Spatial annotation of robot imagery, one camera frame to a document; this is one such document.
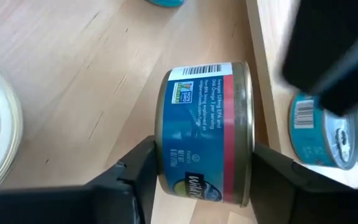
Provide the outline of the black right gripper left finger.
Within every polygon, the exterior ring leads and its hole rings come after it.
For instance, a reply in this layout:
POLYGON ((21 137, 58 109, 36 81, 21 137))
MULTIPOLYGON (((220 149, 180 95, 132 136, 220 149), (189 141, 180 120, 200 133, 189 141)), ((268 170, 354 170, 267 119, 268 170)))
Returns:
POLYGON ((148 136, 85 185, 0 190, 0 223, 150 223, 156 183, 148 136))

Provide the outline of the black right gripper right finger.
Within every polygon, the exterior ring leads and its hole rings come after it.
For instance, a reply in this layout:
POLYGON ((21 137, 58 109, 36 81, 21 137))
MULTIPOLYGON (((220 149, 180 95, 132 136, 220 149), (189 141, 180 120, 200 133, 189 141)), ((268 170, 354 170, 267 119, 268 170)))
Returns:
POLYGON ((358 224, 358 190, 259 143, 250 200, 258 223, 358 224))

